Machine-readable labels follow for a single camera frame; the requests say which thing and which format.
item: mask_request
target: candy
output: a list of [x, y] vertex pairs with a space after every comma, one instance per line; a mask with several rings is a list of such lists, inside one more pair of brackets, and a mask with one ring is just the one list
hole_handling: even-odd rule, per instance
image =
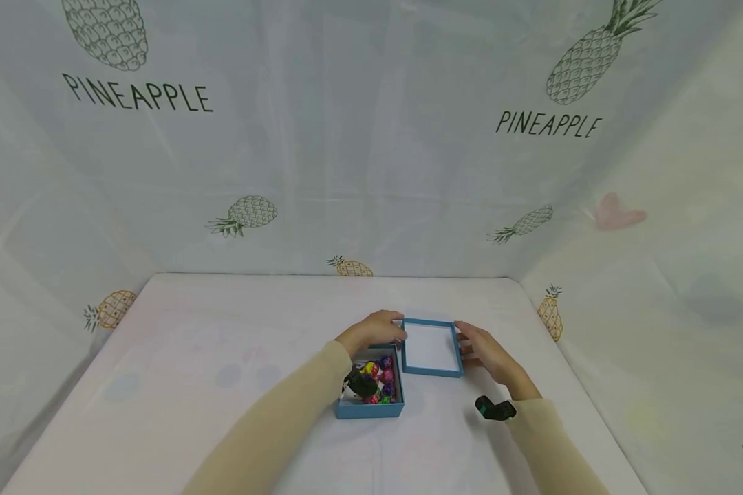
[[380, 368], [377, 367], [377, 363], [374, 361], [369, 361], [366, 363], [366, 366], [363, 367], [363, 370], [361, 373], [371, 376], [377, 376], [378, 373], [380, 373]]

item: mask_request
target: left hand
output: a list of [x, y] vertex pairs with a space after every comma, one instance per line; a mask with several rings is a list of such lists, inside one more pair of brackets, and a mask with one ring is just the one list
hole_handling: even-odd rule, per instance
[[369, 314], [360, 322], [347, 328], [336, 337], [336, 342], [347, 349], [347, 354], [353, 358], [358, 351], [375, 344], [391, 344], [394, 340], [404, 340], [407, 333], [394, 324], [394, 320], [401, 320], [404, 314], [398, 311], [377, 311]]

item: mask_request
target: white fabric backdrop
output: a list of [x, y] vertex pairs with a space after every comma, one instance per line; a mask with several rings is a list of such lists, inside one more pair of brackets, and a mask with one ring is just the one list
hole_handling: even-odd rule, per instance
[[[616, 192], [647, 220], [592, 229]], [[743, 494], [743, 14], [524, 278], [651, 494]]]

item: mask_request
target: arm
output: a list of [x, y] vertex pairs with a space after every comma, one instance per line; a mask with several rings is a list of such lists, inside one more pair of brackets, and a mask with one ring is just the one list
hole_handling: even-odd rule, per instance
[[460, 329], [462, 363], [481, 366], [512, 395], [517, 415], [508, 422], [517, 447], [531, 468], [542, 495], [608, 495], [564, 431], [553, 403], [544, 400], [526, 371], [486, 330], [465, 322]]
[[513, 401], [517, 415], [508, 422], [517, 447], [531, 468], [542, 495], [608, 495], [564, 431], [553, 402]]
[[[250, 407], [195, 471], [183, 495], [268, 494], [319, 414], [341, 394], [351, 356], [371, 344], [407, 337], [378, 311], [328, 342]], [[297, 405], [297, 413], [290, 406]]]

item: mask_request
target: pineapple text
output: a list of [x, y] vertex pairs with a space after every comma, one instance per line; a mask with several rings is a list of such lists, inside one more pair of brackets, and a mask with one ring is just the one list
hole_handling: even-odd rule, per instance
[[547, 116], [547, 113], [535, 114], [534, 111], [529, 111], [529, 113], [514, 111], [513, 113], [507, 110], [501, 115], [501, 121], [498, 122], [495, 131], [501, 131], [503, 127], [507, 134], [519, 132], [530, 135], [557, 135], [561, 132], [561, 135], [568, 135], [574, 129], [570, 137], [589, 139], [592, 131], [597, 129], [597, 123], [602, 120], [601, 118], [590, 120], [588, 115], [568, 115], [566, 113], [561, 116], [551, 115], [550, 119], [544, 120], [543, 117]]
[[159, 110], [170, 107], [172, 110], [188, 109], [189, 111], [214, 111], [206, 108], [206, 101], [209, 101], [204, 95], [206, 87], [193, 87], [188, 98], [188, 89], [181, 84], [153, 84], [147, 82], [144, 85], [130, 84], [128, 88], [122, 89], [117, 82], [107, 81], [96, 82], [91, 79], [74, 78], [69, 74], [62, 74], [66, 84], [71, 88], [76, 99], [80, 101], [91, 100], [94, 105], [110, 105], [114, 108], [121, 107], [127, 110], [139, 110], [148, 107], [149, 110]]

